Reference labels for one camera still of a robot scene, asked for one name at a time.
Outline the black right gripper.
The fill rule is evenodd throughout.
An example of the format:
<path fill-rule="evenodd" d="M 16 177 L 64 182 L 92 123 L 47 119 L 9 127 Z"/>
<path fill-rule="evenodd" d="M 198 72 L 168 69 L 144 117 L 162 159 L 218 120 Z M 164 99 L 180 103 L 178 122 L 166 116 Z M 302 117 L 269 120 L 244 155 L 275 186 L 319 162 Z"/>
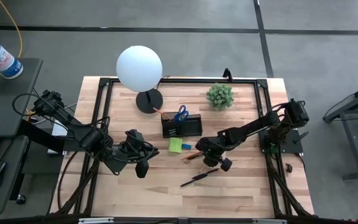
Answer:
<path fill-rule="evenodd" d="M 228 150 L 228 147 L 223 146 L 219 137 L 203 137 L 196 143 L 196 148 L 203 153 L 203 163 L 208 167 L 221 164 L 220 168 L 225 172 L 231 168 L 232 161 L 226 157 L 223 158 L 223 153 Z"/>

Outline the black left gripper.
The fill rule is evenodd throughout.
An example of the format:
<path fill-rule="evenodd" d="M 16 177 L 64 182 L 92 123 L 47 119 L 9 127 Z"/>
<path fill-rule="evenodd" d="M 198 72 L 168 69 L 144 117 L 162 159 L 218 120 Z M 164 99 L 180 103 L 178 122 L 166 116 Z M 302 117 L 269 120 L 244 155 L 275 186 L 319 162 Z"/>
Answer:
<path fill-rule="evenodd" d="M 158 148 L 147 142 L 138 130 L 131 129 L 125 134 L 126 140 L 119 143 L 120 151 L 125 154 L 123 161 L 126 164 L 135 164 L 137 177 L 143 179 L 149 170 L 149 159 L 160 152 Z"/>

